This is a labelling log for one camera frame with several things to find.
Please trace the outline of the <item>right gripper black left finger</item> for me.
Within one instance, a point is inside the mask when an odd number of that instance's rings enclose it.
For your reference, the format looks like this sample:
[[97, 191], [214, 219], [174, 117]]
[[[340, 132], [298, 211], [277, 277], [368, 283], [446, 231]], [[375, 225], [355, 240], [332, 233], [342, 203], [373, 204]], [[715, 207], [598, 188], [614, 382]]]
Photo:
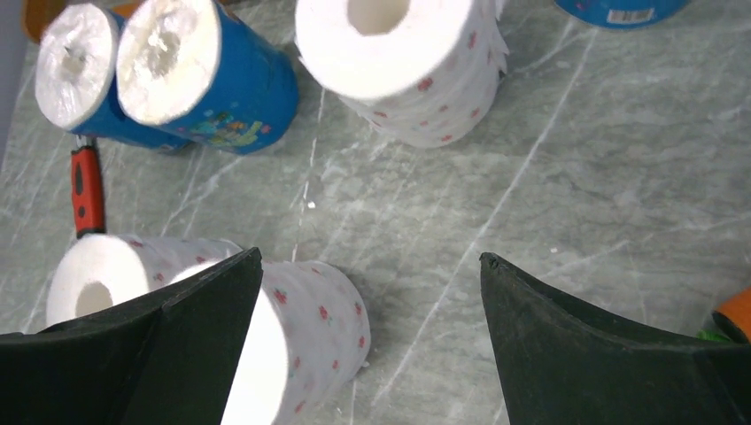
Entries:
[[261, 259], [251, 248], [101, 312], [2, 335], [2, 423], [219, 423]]

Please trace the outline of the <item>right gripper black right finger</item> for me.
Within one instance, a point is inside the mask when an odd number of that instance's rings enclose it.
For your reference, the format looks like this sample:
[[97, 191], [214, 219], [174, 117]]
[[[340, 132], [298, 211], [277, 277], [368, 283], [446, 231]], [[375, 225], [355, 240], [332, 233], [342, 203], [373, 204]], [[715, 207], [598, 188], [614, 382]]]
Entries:
[[480, 268], [511, 423], [749, 423], [748, 345], [626, 319], [492, 252]]

